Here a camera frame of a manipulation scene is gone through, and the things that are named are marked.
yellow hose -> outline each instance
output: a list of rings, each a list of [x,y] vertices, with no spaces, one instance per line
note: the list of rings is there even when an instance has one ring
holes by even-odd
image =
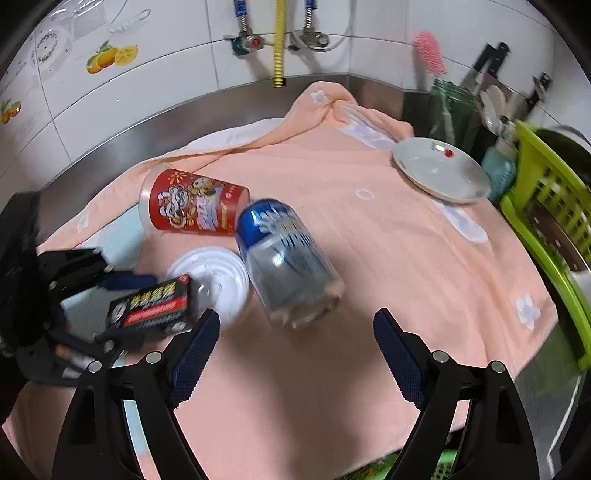
[[[277,25],[275,27],[275,76],[273,84],[275,87],[285,85],[283,69],[283,54],[285,47],[285,0],[277,0]]]

white tile wall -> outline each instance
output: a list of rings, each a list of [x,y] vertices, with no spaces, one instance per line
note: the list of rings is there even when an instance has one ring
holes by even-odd
[[[76,160],[134,123],[215,90],[212,49],[201,45],[118,76],[82,97],[55,123],[70,158]]]
[[[23,149],[16,159],[32,189],[43,188],[70,164],[53,122]]]
[[[330,44],[335,45],[341,35],[329,35]],[[351,38],[345,37],[343,43],[331,51],[313,53],[308,50],[285,52],[285,76],[293,77],[309,73],[348,73],[351,62]]]
[[[57,9],[72,9],[71,3],[62,2]],[[47,58],[39,65],[54,117],[128,70],[210,42],[205,0],[105,0],[73,19],[52,21],[50,16],[35,29],[35,36],[40,59]],[[105,41],[118,48],[136,46],[137,56],[127,65],[115,62],[89,73],[87,61]]]
[[[253,30],[273,41],[275,0],[247,0],[247,5]],[[545,71],[554,78],[549,105],[538,107],[533,118],[542,125],[571,123],[591,136],[591,86],[527,0],[356,0],[347,33],[349,5],[349,0],[318,0],[317,29],[330,34],[333,44],[343,34],[351,38],[326,53],[286,50],[287,77],[352,72],[428,89],[431,78],[413,47],[418,30],[438,38],[446,78],[455,83],[485,43],[504,41],[512,53],[499,77],[509,87],[529,94],[533,75]],[[70,158],[146,116],[218,88],[272,77],[272,47],[239,59],[222,40],[238,32],[232,0],[103,0],[74,18],[77,7],[63,1],[0,81],[0,101],[22,102],[19,115],[0,124],[0,196],[42,185]],[[304,0],[288,1],[288,30],[303,22]],[[106,40],[118,48],[137,46],[136,58],[87,72],[88,58]]]
[[[551,28],[548,19],[542,15],[528,0],[491,0],[497,4],[505,5],[519,13],[522,13],[543,26]]]
[[[70,157],[51,122],[0,176],[0,212],[14,193],[43,188],[69,164]]]
[[[591,84],[559,35],[555,48],[554,84],[547,111],[559,123],[575,127],[591,140]]]
[[[20,102],[21,109],[16,116],[9,117],[8,123],[0,123],[0,175],[35,135],[51,122],[51,113],[39,81],[33,35],[29,36],[0,81],[2,102],[8,102],[10,110],[12,105]]]
[[[470,66],[486,43],[504,41],[511,48],[499,79],[511,89],[529,93],[531,77],[552,76],[554,34],[539,22],[490,0],[411,0],[408,35],[430,30],[444,57]]]
[[[358,1],[353,35],[404,42],[407,32],[407,14],[407,0]]]
[[[353,38],[351,73],[403,88],[413,64],[413,47],[373,38]]]

black box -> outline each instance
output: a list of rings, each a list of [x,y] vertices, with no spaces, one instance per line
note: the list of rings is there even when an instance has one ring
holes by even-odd
[[[191,278],[185,274],[113,300],[106,328],[111,333],[118,329],[167,335],[192,328],[197,321],[195,312]]]

red cup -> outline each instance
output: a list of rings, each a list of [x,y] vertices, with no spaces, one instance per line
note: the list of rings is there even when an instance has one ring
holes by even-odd
[[[139,218],[148,232],[234,235],[238,216],[250,201],[246,187],[177,170],[153,168],[139,194]]]

pink brush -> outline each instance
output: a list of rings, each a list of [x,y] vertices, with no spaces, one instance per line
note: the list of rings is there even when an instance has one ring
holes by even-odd
[[[439,51],[439,42],[431,32],[419,32],[416,36],[416,45],[427,73],[439,77],[445,75],[447,70],[443,65],[441,52]],[[441,115],[443,116],[443,129],[445,132],[445,141],[451,145],[456,144],[456,136],[452,123],[452,115],[447,108],[446,94],[443,88],[439,86],[439,95],[441,96]]]
[[[425,63],[427,73],[445,75],[447,70],[443,66],[439,42],[431,32],[419,32],[415,39],[421,58]]]

